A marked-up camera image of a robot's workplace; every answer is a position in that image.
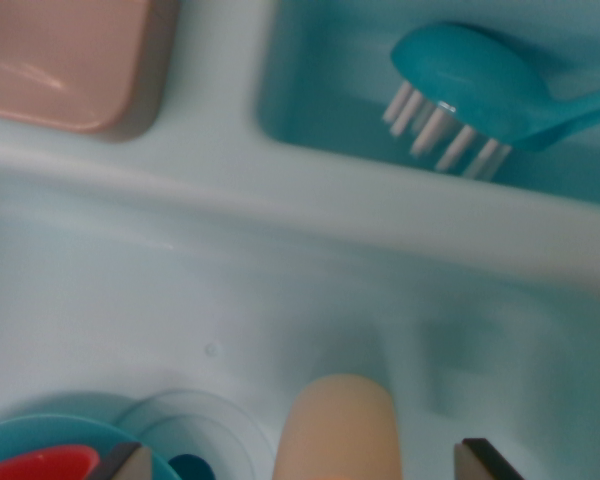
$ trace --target teal compartment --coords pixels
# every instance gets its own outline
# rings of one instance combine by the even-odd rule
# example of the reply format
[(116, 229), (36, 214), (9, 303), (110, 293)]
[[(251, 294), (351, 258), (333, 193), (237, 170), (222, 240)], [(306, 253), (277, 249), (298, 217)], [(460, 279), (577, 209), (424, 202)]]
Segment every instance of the teal compartment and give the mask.
[[(431, 170), (442, 152), (411, 157), (413, 135), (394, 140), (381, 117), (402, 81), (391, 50), (438, 22), (489, 32), (556, 98), (600, 89), (600, 2), (281, 0), (258, 100), (261, 127), (281, 142)], [(543, 152), (514, 150), (494, 182), (600, 203), (600, 126)]]

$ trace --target beige plastic piece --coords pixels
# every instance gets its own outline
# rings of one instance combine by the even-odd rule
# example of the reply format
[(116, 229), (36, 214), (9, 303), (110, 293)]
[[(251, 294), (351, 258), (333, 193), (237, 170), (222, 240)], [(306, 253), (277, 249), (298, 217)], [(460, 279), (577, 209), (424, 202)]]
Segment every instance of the beige plastic piece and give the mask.
[(118, 140), (155, 119), (178, 0), (0, 0), (0, 117)]
[(456, 480), (494, 480), (471, 449), (461, 443), (453, 447)]
[(357, 375), (310, 384), (282, 432), (273, 480), (401, 480), (389, 393)]

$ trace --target toy sink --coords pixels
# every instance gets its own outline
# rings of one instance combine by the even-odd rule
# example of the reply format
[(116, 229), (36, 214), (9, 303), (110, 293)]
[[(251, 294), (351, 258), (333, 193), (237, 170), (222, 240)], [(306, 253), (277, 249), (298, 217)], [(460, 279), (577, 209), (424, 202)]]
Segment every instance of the toy sink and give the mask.
[[(494, 184), (434, 174), (384, 150), (396, 85), (363, 81), (447, 17), (531, 40), (549, 19), (554, 46), (595, 30), (581, 53), (600, 62), (600, 2), (552, 8), (186, 1), (143, 135), (0, 118), (0, 419), (132, 424), (128, 402), (197, 392), (176, 433), (133, 435), (266, 480), (295, 395), (359, 373), (393, 395), (406, 479), (453, 478), (453, 444), (477, 436), (526, 478), (600, 478), (598, 144), (512, 156)], [(578, 72), (600, 82), (593, 64)]]
[(177, 0), (0, 1), (0, 117), (111, 137), (153, 122)]

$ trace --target teal plastic bowl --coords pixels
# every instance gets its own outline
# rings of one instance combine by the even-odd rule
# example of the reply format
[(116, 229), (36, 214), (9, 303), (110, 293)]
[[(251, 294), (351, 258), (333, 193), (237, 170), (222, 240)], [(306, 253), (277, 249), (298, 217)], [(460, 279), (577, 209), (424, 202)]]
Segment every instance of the teal plastic bowl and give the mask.
[[(65, 444), (88, 445), (101, 457), (120, 442), (137, 441), (106, 423), (69, 415), (33, 415), (0, 423), (0, 462), (23, 453)], [(180, 480), (161, 457), (153, 454), (154, 480)]]

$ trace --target teal brush handle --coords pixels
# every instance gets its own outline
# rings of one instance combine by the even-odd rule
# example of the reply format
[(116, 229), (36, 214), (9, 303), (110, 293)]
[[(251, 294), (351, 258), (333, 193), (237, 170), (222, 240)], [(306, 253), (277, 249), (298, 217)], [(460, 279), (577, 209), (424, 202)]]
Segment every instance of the teal brush handle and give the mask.
[(562, 118), (559, 123), (532, 134), (515, 146), (529, 150), (543, 150), (563, 138), (600, 124), (600, 91), (575, 100), (555, 102), (552, 115)]

